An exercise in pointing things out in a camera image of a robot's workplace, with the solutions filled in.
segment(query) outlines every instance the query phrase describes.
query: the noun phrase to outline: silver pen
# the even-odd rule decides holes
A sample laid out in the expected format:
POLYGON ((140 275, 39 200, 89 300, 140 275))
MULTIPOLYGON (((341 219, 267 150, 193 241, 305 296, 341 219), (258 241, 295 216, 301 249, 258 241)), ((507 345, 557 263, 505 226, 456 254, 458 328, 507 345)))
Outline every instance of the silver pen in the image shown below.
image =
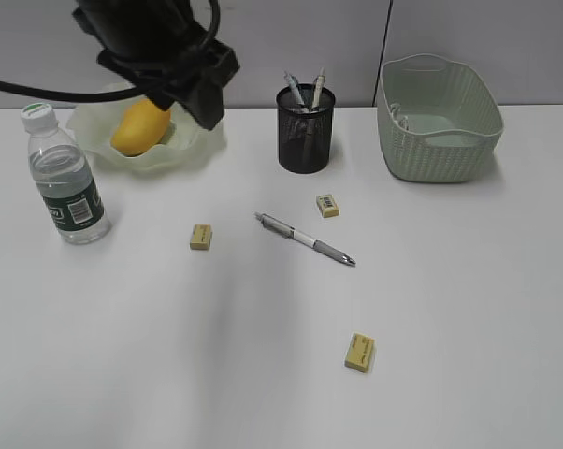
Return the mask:
POLYGON ((288 72, 285 72, 283 77, 285 78, 285 82, 288 83, 288 86, 290 87, 290 92, 292 92, 294 99, 300 106, 300 111, 303 113, 308 113, 309 108, 307 108, 304 104, 304 98, 302 98, 302 94, 300 93, 300 87, 296 82, 296 77, 288 72))
POLYGON ((315 82, 312 84, 312 103, 310 104, 311 112, 315 112, 319 108, 319 100, 321 98, 324 83, 325 69, 322 68, 321 72, 319 72, 319 76, 315 78, 315 82))
POLYGON ((287 225, 286 223, 280 222, 269 215, 264 213, 255 212, 254 216, 256 219, 261 222, 265 229, 273 231, 281 236, 286 237, 287 239, 292 239, 299 241, 303 245, 312 248, 317 253, 321 253, 326 255, 327 257, 331 257, 334 260, 337 260, 341 264, 348 265, 350 267, 355 267, 356 262, 352 259, 348 254, 343 253, 342 251, 336 250, 332 248, 326 243, 323 243, 320 240, 314 239, 311 236, 307 236, 305 233, 300 232, 293 227, 287 225))

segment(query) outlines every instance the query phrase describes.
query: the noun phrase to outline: white wall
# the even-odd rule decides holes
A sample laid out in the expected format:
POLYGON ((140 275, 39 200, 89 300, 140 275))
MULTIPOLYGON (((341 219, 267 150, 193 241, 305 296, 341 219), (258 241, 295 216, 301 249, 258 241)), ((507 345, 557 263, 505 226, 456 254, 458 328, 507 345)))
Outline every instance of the white wall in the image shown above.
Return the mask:
POLYGON ((499 103, 563 103, 563 0, 395 0, 385 60, 471 64, 499 103))
MULTIPOLYGON (((220 38, 241 70, 228 106, 273 106, 283 70, 311 82, 322 66, 341 105, 370 105, 389 0, 221 0, 220 38)), ((94 62, 100 46, 71 18, 74 0, 0 0, 0 79, 93 92, 117 80, 94 62)), ((209 21, 207 0, 193 0, 209 21)), ((0 107, 30 100, 0 94, 0 107)))

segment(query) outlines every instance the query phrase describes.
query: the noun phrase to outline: white bottle cap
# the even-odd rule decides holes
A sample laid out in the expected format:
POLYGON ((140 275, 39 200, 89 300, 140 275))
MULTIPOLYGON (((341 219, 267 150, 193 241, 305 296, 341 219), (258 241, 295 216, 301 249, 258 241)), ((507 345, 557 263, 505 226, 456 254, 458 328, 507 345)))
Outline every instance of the white bottle cap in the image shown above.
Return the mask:
POLYGON ((20 112, 20 118, 24 129, 30 134, 59 126, 55 111, 47 103, 34 103, 26 106, 20 112))

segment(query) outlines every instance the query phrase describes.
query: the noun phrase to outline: yellow mango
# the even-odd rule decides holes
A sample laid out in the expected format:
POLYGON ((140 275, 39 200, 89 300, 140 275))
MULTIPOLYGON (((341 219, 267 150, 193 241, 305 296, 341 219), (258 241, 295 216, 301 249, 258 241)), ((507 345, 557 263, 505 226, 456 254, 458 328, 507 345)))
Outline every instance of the yellow mango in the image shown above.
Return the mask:
POLYGON ((125 110, 111 146, 126 156, 138 156, 161 140, 169 120, 171 110, 160 110, 148 98, 140 100, 125 110))

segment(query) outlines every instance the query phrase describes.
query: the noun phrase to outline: water bottle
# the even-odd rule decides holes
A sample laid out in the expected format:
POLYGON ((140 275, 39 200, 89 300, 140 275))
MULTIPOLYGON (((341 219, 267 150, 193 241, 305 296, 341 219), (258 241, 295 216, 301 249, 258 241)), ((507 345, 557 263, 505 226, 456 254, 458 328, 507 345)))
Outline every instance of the water bottle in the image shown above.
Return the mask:
POLYGON ((35 103, 22 109, 28 141, 28 163, 61 237, 84 244, 111 229, 93 173, 84 153, 62 129, 51 105, 35 103))

